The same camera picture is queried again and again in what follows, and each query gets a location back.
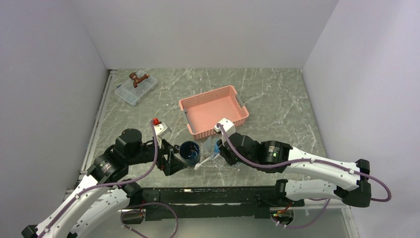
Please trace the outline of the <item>pink plastic basket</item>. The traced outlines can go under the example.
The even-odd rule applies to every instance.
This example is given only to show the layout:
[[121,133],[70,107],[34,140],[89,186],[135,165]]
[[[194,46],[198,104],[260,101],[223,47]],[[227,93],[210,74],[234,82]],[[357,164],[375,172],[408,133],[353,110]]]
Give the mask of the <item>pink plastic basket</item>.
[[181,99],[179,106],[194,140],[215,135],[213,127],[223,118],[240,126],[249,117],[245,104],[232,85]]

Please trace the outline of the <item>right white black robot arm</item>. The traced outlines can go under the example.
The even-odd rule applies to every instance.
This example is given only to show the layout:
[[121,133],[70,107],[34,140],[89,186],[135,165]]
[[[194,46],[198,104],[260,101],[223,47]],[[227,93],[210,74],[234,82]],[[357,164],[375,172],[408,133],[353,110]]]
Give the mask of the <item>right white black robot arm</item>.
[[370,163],[365,159],[340,162],[316,156],[280,141],[257,142],[246,135],[223,136],[217,143],[227,164],[242,163],[256,170],[310,176],[311,180],[277,183],[273,200],[279,206],[301,199],[337,199],[366,208],[372,201]]

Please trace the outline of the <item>white red toothpaste tube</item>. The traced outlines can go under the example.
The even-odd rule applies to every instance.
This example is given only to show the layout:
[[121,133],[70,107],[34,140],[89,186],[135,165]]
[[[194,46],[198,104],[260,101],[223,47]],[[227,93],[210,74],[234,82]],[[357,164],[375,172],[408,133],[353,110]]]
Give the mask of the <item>white red toothpaste tube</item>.
[[211,137],[208,137],[202,144],[202,158],[206,159],[213,154],[213,142]]

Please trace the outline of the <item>white toothbrush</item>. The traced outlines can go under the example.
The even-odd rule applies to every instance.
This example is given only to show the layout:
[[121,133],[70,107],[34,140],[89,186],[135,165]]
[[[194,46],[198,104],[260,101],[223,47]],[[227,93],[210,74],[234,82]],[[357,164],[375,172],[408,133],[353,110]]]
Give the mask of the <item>white toothbrush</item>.
[[209,156],[209,157],[205,158],[203,161],[198,162],[197,164],[195,164],[194,170],[195,171],[198,170],[203,164],[211,161],[214,157],[215,157],[215,155],[212,155],[212,156]]

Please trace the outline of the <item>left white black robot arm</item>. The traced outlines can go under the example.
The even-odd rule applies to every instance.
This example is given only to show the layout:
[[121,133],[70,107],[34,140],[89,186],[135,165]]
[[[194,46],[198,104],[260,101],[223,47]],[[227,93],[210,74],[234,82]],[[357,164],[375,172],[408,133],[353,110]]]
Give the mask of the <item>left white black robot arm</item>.
[[75,190],[43,222],[28,225],[21,232],[25,238],[86,238],[113,213],[142,203],[152,204],[151,195],[143,192],[136,179],[123,179],[129,166],[152,163],[153,168],[170,176],[188,167],[178,158],[178,146],[172,146],[155,134],[142,142],[137,129],[126,129],[88,168]]

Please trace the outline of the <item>dark blue mug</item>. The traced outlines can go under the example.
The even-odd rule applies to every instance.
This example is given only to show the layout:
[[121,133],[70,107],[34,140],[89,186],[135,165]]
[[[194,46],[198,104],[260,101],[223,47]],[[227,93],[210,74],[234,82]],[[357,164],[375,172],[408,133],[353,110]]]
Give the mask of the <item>dark blue mug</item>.
[[180,156],[189,166],[194,166],[200,161],[200,147],[195,141],[185,141],[179,147]]

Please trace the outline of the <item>blue toothpaste tube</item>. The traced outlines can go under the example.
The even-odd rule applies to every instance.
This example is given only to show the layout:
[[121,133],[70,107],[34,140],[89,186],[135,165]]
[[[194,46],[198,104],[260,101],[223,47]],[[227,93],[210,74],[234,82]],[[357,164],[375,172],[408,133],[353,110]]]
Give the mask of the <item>blue toothpaste tube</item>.
[[216,141],[213,148],[213,158],[216,159],[219,155],[220,155],[220,148],[218,146],[218,141]]

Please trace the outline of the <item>clear textured oval tray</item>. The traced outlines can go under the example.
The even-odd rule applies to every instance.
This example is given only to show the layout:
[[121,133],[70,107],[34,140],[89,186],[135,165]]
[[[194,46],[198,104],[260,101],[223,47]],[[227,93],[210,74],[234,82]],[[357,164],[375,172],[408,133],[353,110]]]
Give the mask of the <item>clear textured oval tray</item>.
[[[226,161],[219,155],[216,159],[212,159],[211,161],[203,164],[198,170],[196,171],[235,171],[238,170],[238,167],[236,165],[230,166],[226,163]],[[182,171],[189,171],[193,172],[194,166],[187,167],[186,169]]]

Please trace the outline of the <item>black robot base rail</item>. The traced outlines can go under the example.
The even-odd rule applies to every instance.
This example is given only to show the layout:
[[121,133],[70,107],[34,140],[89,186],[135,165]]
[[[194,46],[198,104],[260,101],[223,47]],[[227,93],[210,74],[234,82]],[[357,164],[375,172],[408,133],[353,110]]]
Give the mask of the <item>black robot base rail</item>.
[[144,213],[144,221],[178,217],[268,219],[275,210],[303,208],[303,199],[286,198],[286,179],[275,185],[219,187],[140,187],[129,189],[128,211]]

